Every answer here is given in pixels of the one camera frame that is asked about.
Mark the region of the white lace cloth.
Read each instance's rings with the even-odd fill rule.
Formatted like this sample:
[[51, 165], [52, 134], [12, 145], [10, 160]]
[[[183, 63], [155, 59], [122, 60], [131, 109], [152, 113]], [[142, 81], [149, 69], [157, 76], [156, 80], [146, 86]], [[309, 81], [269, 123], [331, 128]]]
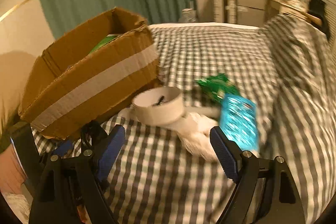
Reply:
[[187, 113], [176, 122], [174, 131], [183, 147], [194, 156], [205, 161], [218, 162], [217, 155], [210, 143], [210, 131], [218, 122], [203, 114]]

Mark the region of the blue blister pill pack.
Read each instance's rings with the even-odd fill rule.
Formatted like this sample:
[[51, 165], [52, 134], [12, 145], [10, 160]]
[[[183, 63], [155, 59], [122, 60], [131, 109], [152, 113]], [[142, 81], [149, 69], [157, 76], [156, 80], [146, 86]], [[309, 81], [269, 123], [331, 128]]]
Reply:
[[219, 127], [242, 151], [259, 152], [256, 105], [252, 101], [226, 94], [222, 100]]

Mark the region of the white handheld roller device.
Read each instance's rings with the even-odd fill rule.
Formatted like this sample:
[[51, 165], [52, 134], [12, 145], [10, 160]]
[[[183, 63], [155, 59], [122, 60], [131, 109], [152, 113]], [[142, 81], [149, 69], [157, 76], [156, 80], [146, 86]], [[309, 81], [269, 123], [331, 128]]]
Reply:
[[221, 115], [221, 109], [218, 107], [185, 107], [185, 112], [187, 113], [198, 113], [200, 115], [205, 115], [212, 119], [219, 119]]

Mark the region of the brown cardboard box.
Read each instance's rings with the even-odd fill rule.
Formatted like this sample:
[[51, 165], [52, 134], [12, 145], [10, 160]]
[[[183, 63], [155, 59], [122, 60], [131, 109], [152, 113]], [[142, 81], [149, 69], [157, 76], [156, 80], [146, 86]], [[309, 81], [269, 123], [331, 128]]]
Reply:
[[[120, 34], [89, 54], [109, 34]], [[103, 122], [158, 85], [159, 61], [142, 16], [116, 7], [54, 41], [35, 60], [21, 119], [43, 136], [66, 139], [90, 121]]]

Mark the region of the green snack packet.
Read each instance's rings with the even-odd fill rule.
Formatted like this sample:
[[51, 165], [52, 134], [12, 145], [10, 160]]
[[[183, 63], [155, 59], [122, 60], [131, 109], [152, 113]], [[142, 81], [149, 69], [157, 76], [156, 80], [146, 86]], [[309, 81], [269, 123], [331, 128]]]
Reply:
[[202, 92], [216, 103], [221, 103], [227, 94], [240, 95], [238, 88], [224, 73], [198, 79], [196, 83]]

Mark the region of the white tape roll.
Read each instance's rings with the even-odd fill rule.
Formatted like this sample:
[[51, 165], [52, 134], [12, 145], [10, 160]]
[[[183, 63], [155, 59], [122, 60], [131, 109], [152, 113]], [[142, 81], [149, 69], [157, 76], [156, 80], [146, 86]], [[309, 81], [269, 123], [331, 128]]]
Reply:
[[162, 86], [139, 93], [132, 99], [137, 119], [149, 126], [171, 124], [183, 116], [183, 94], [179, 88]]

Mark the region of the green white carton box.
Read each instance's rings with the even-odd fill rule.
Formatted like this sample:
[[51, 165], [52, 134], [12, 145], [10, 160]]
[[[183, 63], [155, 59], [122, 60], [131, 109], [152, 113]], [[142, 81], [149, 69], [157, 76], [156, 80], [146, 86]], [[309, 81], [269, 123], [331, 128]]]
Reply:
[[96, 50], [100, 49], [101, 47], [109, 44], [112, 42], [114, 39], [118, 38], [121, 36], [120, 34], [109, 34], [107, 35], [104, 39], [102, 39], [100, 42], [98, 42], [89, 52], [89, 54], [95, 52]]

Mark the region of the white dressing table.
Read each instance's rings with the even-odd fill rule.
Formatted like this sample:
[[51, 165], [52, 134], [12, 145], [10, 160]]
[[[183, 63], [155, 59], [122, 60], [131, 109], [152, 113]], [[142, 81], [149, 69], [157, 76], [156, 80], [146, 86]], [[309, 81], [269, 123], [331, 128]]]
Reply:
[[286, 3], [283, 3], [283, 2], [281, 2], [279, 0], [270, 0], [270, 1], [272, 1], [274, 3], [278, 3], [280, 6], [286, 7], [288, 9], [292, 9], [292, 10], [294, 10], [296, 12], [299, 12], [300, 14], [302, 14], [303, 16], [305, 16], [307, 18], [310, 16], [306, 11], [303, 11], [303, 9], [296, 8], [294, 6], [291, 6], [291, 5], [288, 5]]

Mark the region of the black clothing on chair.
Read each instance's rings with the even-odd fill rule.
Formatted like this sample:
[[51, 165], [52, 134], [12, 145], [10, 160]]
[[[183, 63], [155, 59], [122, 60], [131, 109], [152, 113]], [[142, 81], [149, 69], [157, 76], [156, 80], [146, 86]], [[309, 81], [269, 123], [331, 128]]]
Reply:
[[315, 16], [321, 20], [320, 25], [316, 23], [312, 23], [312, 25], [321, 32], [323, 32], [327, 37], [327, 41], [329, 41], [331, 34], [329, 23], [326, 18], [325, 7], [326, 2], [324, 2], [323, 0], [310, 0], [308, 6], [308, 14]]

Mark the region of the white suitcase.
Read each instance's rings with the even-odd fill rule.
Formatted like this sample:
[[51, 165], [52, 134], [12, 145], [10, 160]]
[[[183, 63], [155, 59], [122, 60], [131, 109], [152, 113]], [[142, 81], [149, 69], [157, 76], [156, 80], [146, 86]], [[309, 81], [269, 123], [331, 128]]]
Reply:
[[236, 0], [213, 0], [214, 22], [236, 24]]

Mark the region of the grey mini fridge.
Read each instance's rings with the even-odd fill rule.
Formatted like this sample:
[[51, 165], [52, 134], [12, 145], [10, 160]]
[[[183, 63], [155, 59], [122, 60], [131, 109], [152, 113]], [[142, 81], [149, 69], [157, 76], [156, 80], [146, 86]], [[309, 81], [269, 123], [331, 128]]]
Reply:
[[261, 27], [267, 0], [236, 0], [237, 24]]

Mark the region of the clear water bottle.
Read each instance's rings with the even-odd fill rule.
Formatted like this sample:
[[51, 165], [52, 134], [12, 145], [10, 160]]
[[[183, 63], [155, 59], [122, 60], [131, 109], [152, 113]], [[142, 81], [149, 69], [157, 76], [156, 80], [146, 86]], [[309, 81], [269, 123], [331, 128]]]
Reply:
[[197, 21], [198, 19], [196, 10], [192, 8], [186, 8], [182, 10], [179, 23], [196, 23]]

